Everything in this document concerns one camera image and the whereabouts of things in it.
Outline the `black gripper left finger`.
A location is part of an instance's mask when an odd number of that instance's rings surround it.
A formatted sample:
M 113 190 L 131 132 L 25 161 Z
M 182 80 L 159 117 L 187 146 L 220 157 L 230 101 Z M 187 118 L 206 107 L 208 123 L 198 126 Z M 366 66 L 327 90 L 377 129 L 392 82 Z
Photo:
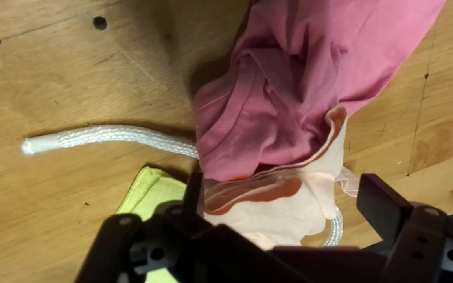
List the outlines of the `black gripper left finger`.
M 200 172 L 189 176 L 182 201 L 189 211 L 203 214 L 203 175 Z

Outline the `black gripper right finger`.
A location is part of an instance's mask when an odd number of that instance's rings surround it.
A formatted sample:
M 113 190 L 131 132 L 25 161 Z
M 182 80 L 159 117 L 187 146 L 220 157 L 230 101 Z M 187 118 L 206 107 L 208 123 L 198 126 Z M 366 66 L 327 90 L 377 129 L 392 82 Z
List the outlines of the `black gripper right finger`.
M 357 209 L 381 236 L 376 249 L 392 249 L 412 214 L 412 205 L 373 173 L 360 176 Z

